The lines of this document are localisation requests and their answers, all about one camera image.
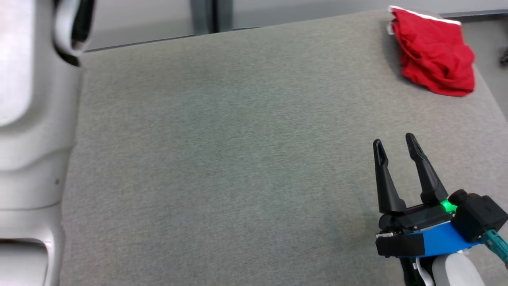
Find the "dark grey window frame post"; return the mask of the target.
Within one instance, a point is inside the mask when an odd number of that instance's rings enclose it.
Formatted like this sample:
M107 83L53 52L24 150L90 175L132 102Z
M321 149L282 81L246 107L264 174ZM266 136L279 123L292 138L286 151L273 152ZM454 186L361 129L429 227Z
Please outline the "dark grey window frame post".
M216 34L221 31L220 28L220 15L218 11L218 0L209 0L210 11L209 11L209 32L210 34Z

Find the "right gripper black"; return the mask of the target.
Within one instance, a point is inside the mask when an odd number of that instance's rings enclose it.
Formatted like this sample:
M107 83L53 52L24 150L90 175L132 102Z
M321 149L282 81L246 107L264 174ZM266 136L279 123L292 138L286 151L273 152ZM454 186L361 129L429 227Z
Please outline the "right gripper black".
M407 207L405 201L399 197L388 169L389 160L385 149L381 140L376 139L373 142L374 170L379 212L382 214L379 228L383 233L408 234L452 219L453 213L446 211L440 204L447 199L448 192L416 137L407 133L405 140L410 157L417 167L421 185L420 197L424 204Z

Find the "grey cylindrical post bumper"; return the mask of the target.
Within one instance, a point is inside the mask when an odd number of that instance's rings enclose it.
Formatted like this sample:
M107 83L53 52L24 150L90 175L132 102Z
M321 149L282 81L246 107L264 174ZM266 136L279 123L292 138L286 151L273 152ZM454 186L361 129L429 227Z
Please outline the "grey cylindrical post bumper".
M214 0L189 0L195 36L213 34Z
M234 0L216 0L215 11L217 16L217 31L225 32L233 30Z

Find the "red shorts white trim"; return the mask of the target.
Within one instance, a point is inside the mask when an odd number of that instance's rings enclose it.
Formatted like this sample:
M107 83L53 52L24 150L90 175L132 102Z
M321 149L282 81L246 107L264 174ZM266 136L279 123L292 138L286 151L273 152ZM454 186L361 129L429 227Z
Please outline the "red shorts white trim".
M389 6L388 32L401 50L402 75L430 92L464 97L475 90L475 54L462 23L399 6Z

